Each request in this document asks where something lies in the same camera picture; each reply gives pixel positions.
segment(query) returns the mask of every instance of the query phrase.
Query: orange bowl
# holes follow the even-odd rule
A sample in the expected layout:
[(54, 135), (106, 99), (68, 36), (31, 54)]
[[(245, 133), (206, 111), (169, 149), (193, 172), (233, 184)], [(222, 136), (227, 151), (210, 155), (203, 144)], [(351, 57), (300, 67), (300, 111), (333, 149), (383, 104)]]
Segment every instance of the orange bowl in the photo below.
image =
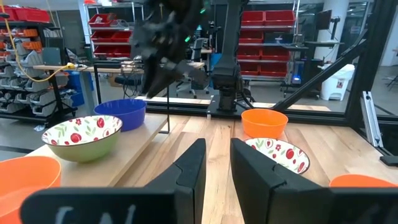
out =
[(22, 223), (19, 210), (30, 194), (59, 187), (61, 165), (45, 156), (25, 156), (0, 162), (0, 223)]
[(267, 109), (251, 109), (242, 113), (243, 131), (252, 138), (277, 139), (288, 122), (286, 115)]
[(396, 184), (366, 175), (346, 174), (335, 177), (330, 187), (398, 187)]

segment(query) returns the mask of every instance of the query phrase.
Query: blue bowl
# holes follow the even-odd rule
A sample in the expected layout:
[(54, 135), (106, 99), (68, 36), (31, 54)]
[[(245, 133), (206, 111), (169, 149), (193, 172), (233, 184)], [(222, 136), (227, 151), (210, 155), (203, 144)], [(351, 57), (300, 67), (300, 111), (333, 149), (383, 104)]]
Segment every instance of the blue bowl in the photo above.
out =
[(144, 100), (112, 100), (96, 106), (94, 112), (118, 117), (123, 122), (123, 132), (139, 128), (144, 123), (146, 106)]

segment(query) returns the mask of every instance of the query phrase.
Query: white bowl with red pattern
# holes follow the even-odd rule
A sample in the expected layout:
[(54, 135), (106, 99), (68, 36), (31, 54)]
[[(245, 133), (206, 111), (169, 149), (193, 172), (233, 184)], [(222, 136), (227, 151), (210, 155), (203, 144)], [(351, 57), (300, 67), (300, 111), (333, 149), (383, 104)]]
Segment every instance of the white bowl with red pattern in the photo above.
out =
[(48, 129), (42, 140), (58, 157), (88, 162), (109, 153), (116, 144), (122, 121), (115, 116), (75, 118)]
[(254, 138), (245, 142), (296, 174), (302, 174), (310, 167), (307, 154), (288, 142), (269, 138)]

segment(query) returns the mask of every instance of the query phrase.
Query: cherry pattern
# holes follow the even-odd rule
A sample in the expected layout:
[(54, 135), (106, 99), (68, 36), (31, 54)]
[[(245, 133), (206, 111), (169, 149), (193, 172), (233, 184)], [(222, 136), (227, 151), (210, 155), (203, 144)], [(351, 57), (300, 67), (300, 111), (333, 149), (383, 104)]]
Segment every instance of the cherry pattern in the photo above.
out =
[(288, 142), (255, 138), (246, 140), (246, 144), (296, 174), (302, 174), (309, 168), (310, 159), (306, 153)]
[(42, 140), (55, 146), (73, 146), (99, 141), (121, 130), (119, 118), (107, 115), (86, 116), (60, 123), (42, 135)]

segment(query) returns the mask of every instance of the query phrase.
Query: green bowl exterior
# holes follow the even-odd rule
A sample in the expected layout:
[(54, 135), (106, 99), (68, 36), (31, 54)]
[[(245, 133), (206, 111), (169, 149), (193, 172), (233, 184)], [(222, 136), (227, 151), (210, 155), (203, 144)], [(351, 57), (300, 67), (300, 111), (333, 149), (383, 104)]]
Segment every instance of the green bowl exterior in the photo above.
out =
[(71, 162), (89, 162), (107, 155), (116, 145), (120, 130), (98, 141), (75, 146), (54, 146), (49, 148), (61, 159)]

